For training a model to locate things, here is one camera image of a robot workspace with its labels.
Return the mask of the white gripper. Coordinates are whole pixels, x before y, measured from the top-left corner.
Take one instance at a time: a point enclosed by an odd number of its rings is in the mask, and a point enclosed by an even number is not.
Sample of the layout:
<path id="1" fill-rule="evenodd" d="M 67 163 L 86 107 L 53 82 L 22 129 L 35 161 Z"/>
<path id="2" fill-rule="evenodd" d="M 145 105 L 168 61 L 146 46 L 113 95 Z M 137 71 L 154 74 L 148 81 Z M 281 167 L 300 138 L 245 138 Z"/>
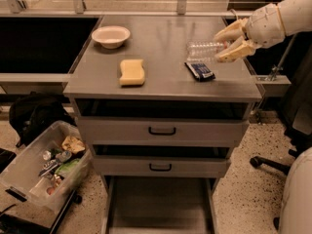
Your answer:
<path id="1" fill-rule="evenodd" d="M 255 10 L 247 19 L 237 19 L 215 36 L 215 42 L 234 41 L 214 55 L 218 62 L 232 62 L 252 56 L 259 48 L 270 48 L 286 38 L 278 4 L 268 4 Z"/>

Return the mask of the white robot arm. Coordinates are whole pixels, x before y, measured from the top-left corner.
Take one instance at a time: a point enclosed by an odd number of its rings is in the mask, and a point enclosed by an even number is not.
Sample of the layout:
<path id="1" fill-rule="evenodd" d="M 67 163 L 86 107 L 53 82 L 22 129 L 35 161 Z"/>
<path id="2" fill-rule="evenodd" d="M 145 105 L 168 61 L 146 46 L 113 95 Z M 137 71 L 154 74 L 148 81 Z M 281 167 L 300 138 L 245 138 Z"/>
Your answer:
<path id="1" fill-rule="evenodd" d="M 248 18 L 237 19 L 214 36 L 214 41 L 232 41 L 217 53 L 219 62 L 252 56 L 257 49 L 282 43 L 287 36 L 312 30 L 312 0 L 284 0 L 255 10 Z"/>

